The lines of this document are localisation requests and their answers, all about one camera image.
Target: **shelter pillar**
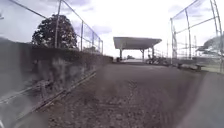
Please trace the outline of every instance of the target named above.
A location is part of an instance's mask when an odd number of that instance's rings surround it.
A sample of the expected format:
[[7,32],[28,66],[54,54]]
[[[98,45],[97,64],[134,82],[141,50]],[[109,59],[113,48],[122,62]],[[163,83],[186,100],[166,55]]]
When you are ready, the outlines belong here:
[[122,60],[122,51],[123,49],[120,49],[120,60]]
[[155,54],[155,49],[154,46],[152,47],[152,58],[154,58],[154,54]]
[[140,50],[142,52],[142,62],[144,62],[144,53],[145,53],[145,50]]

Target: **asphalt surface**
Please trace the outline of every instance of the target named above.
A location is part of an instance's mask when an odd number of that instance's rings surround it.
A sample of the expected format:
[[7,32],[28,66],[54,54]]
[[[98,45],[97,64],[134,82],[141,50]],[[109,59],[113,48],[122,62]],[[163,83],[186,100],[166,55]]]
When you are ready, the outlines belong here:
[[203,77],[171,67],[107,65],[20,127],[173,128],[190,110]]

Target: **paved path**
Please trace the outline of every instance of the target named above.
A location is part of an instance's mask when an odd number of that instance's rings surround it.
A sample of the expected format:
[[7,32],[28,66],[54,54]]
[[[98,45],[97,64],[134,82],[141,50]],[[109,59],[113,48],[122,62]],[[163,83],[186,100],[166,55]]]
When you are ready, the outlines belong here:
[[224,128],[224,76],[207,73],[195,104],[177,128]]
[[34,113],[30,124],[32,128],[175,127],[190,108],[202,78],[202,73],[175,68],[108,65]]

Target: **covered shelter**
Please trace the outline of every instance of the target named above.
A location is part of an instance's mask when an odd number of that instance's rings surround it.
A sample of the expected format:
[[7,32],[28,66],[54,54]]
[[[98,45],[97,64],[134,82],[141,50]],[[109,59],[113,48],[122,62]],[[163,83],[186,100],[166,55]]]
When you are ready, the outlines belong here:
[[144,61],[144,51],[151,48],[152,56],[154,56],[154,46],[161,41],[161,39],[153,38],[114,37],[114,46],[120,50],[120,59],[122,59],[123,50],[140,50]]

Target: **chain-link fence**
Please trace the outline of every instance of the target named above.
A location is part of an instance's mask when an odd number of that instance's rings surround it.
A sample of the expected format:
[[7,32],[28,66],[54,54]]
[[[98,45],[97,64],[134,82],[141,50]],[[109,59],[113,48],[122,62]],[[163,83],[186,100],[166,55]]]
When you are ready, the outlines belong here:
[[215,0],[195,0],[171,18],[171,30],[173,64],[180,60],[204,65],[222,63],[222,27]]
[[103,41],[69,2],[2,0],[0,37],[15,42],[102,54]]

